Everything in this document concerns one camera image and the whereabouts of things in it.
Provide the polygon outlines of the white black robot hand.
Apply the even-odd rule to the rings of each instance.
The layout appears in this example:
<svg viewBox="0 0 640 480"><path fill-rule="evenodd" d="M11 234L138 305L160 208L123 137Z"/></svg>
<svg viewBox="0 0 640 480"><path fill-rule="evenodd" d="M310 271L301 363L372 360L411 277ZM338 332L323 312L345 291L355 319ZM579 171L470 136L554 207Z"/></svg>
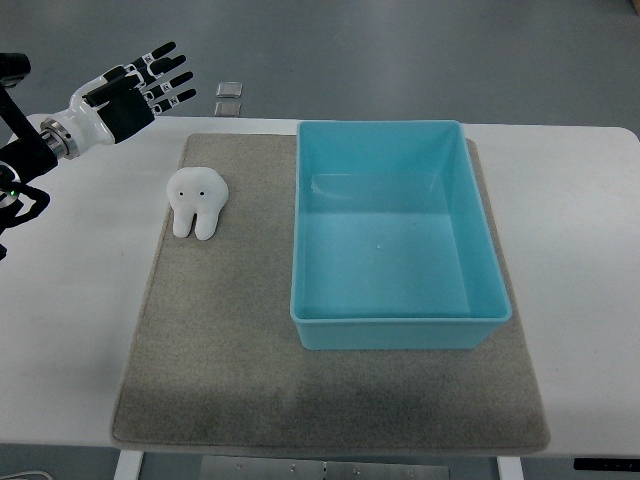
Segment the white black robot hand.
<svg viewBox="0 0 640 480"><path fill-rule="evenodd" d="M186 57L170 55L175 48L173 41L165 43L73 93L68 108L51 116L70 142L70 157L96 145L119 144L196 95L185 87L193 73L179 71Z"/></svg>

